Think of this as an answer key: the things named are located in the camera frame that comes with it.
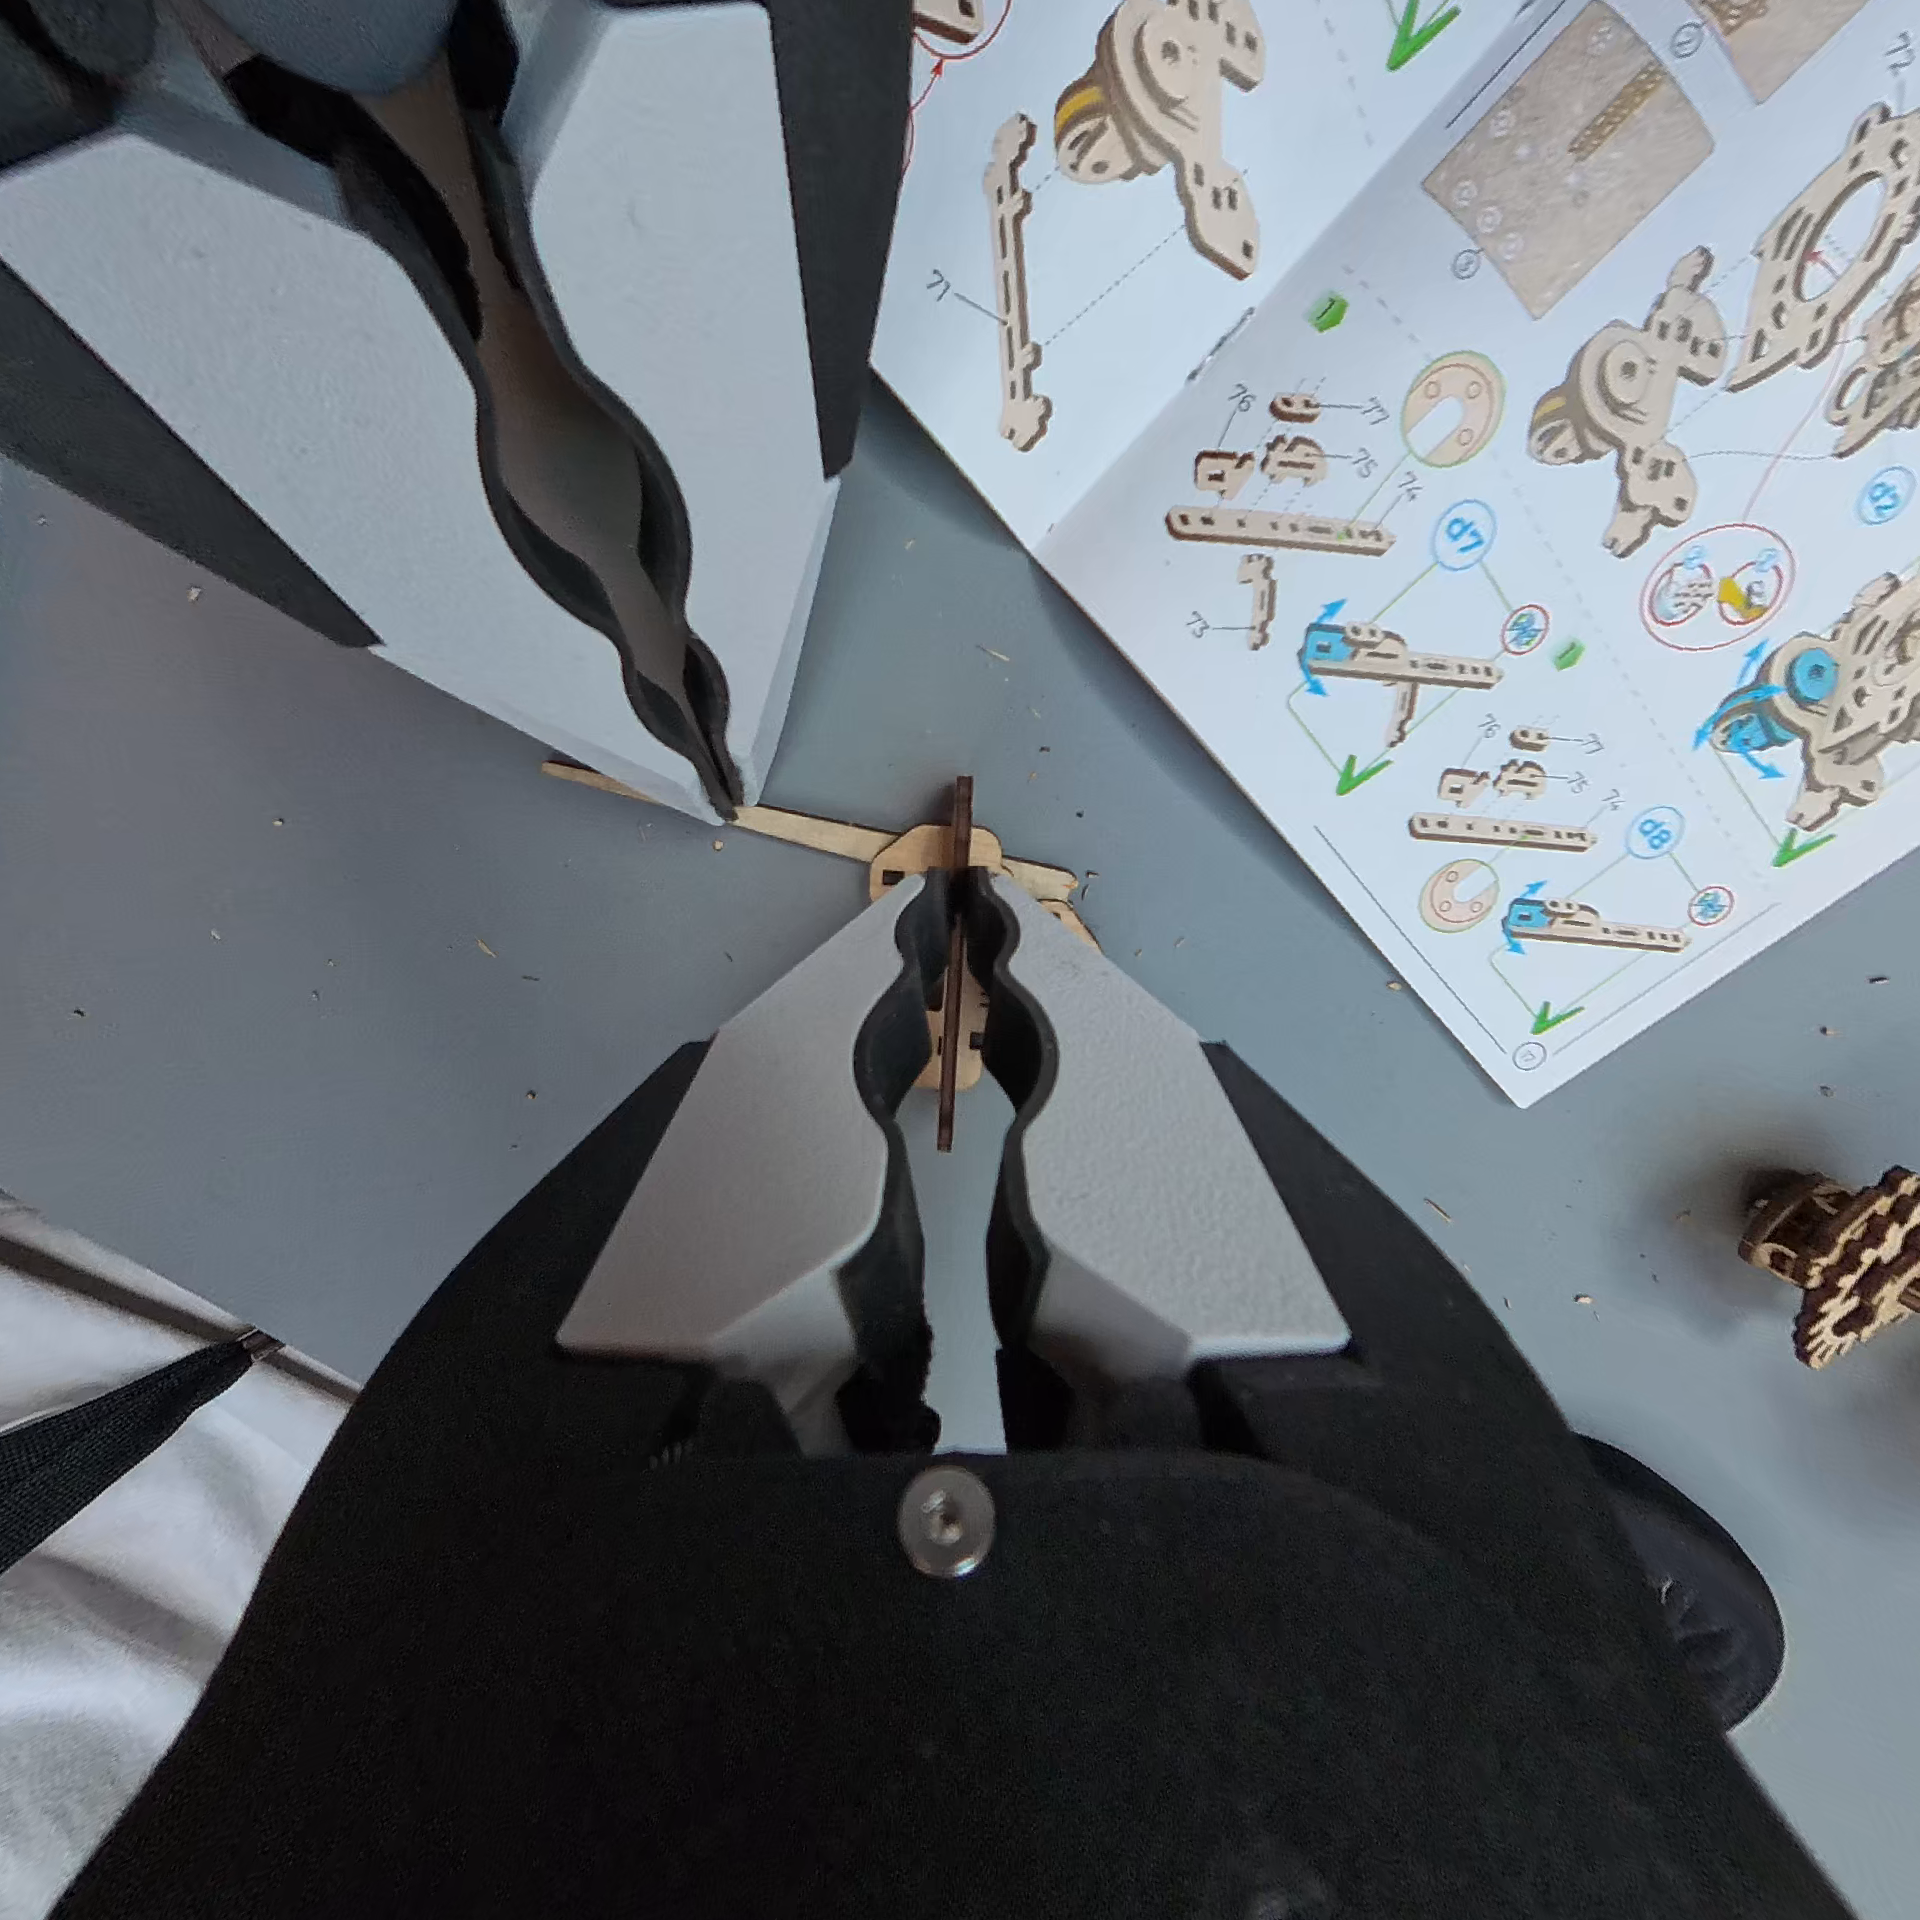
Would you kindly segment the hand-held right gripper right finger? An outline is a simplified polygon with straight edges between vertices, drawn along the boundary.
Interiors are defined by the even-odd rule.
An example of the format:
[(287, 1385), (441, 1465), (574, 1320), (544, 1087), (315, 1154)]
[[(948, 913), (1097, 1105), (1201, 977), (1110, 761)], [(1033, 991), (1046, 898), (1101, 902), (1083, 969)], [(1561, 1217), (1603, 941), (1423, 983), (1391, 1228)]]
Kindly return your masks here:
[(1341, 1353), (1349, 1320), (1197, 1032), (984, 871), (966, 960), (1013, 1105), (988, 1228), (1006, 1447), (1087, 1445), (1201, 1362)]

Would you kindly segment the thin wooden strip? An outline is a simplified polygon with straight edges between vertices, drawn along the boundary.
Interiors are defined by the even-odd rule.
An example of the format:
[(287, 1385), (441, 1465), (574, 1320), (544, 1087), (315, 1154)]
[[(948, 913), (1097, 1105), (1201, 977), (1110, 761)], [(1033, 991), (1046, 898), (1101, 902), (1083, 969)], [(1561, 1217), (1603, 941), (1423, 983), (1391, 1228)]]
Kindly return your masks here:
[[(572, 758), (544, 758), (539, 772), (547, 776), (585, 785), (590, 790), (607, 793), (612, 797), (649, 805), (653, 801), (651, 794), (638, 790), (635, 785), (621, 784), (611, 775), (595, 772)], [(835, 857), (849, 857), (864, 866), (871, 866), (878, 857), (885, 854), (887, 847), (891, 847), (899, 839), (905, 836), (896, 830), (867, 828), (859, 822), (838, 822), (795, 809), (765, 805), (739, 806), (735, 813), (721, 821), (721, 824), (735, 828), (741, 831), (757, 831), (760, 836), (769, 836), (788, 845), (814, 847)]]

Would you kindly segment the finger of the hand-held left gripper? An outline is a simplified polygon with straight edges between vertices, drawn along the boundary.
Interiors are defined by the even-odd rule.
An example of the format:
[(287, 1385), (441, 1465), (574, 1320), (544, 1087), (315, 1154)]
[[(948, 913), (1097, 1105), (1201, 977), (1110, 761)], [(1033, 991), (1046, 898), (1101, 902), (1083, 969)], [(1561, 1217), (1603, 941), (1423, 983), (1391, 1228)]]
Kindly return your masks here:
[(372, 633), (494, 719), (703, 822), (595, 576), (517, 514), (472, 335), (375, 180), (169, 98), (5, 170), (13, 277)]
[(724, 810), (760, 797), (838, 481), (764, 4), (454, 4), (448, 73), (560, 365), (640, 458), (640, 560)]

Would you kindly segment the dark thin wooden plate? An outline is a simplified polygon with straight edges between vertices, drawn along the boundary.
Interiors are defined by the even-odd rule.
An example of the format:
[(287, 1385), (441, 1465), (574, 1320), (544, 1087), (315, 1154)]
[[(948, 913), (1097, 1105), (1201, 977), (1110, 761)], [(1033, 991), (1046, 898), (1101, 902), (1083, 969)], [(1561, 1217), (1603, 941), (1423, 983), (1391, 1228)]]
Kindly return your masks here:
[(968, 1006), (973, 980), (968, 969), (968, 874), (973, 840), (973, 776), (959, 775), (950, 784), (948, 857), (944, 880), (947, 958), (939, 991), (939, 1036), (929, 1068), (934, 1085), (934, 1150), (952, 1151), (956, 1100), (961, 1081), (961, 1053), (972, 1038)]

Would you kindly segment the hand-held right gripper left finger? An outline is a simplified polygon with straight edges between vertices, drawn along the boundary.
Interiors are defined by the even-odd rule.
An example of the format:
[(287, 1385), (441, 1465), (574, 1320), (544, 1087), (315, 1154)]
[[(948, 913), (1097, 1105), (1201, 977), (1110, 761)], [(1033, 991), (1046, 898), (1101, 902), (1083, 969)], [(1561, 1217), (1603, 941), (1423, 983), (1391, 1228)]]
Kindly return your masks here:
[(899, 1111), (948, 877), (901, 880), (708, 1041), (560, 1346), (768, 1388), (805, 1447), (925, 1450), (924, 1231)]

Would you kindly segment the model instruction booklet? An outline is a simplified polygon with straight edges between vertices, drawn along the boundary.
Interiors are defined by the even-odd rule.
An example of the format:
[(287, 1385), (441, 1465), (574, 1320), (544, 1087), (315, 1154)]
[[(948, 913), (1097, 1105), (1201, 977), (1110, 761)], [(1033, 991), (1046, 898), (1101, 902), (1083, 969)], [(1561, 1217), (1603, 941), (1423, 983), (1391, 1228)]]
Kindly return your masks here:
[(1915, 850), (1915, 4), (917, 4), (875, 365), (1526, 1105)]

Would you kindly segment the light wooden model base piece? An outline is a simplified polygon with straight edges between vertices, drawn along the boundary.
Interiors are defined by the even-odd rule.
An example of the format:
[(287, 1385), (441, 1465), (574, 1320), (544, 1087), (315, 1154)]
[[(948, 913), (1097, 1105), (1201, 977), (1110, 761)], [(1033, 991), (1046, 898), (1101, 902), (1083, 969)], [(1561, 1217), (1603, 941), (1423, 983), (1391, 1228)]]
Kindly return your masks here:
[[(934, 822), (919, 824), (888, 840), (871, 860), (871, 901), (883, 898), (907, 874), (944, 871), (948, 866), (948, 840), (950, 830)], [(1013, 880), (1077, 940), (1097, 945), (1092, 929), (1075, 909), (1078, 880), (1064, 869), (1051, 869), (1043, 861), (1006, 854), (995, 831), (983, 828), (973, 828), (973, 863)], [(958, 1008), (959, 1014), (952, 1028), (958, 1041), (952, 1087), (961, 1094), (981, 1079), (988, 1031), (988, 993), (976, 980), (972, 960), (966, 960), (966, 969), (961, 973)]]

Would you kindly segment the person's white shirt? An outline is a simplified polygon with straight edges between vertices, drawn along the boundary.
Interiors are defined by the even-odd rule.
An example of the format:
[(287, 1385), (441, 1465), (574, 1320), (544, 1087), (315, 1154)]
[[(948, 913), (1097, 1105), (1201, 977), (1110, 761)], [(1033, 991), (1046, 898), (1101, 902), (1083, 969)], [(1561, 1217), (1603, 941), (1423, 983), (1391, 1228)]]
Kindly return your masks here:
[(54, 1905), (175, 1738), (357, 1391), (5, 1196), (5, 1916)]

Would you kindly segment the small wooden gear assembly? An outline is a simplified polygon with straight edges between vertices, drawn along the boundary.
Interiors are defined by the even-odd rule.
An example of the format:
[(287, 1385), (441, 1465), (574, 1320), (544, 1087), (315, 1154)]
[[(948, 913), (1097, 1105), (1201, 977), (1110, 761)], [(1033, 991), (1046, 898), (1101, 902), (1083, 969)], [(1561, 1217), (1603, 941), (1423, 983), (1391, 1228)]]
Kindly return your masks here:
[(1793, 1354), (1823, 1368), (1917, 1313), (1917, 1174), (1846, 1185), (1793, 1172), (1747, 1210), (1739, 1257), (1800, 1290)]

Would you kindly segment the dark cloth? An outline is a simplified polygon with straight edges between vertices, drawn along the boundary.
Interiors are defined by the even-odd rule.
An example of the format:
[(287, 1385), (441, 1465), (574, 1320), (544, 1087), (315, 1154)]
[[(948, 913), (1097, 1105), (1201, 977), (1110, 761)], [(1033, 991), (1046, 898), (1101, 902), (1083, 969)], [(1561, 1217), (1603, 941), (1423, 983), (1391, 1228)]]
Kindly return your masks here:
[(1719, 1728), (1743, 1726), (1777, 1686), (1787, 1634), (1763, 1569), (1739, 1540), (1668, 1478), (1581, 1434), (1615, 1521), (1635, 1548), (1679, 1664)]

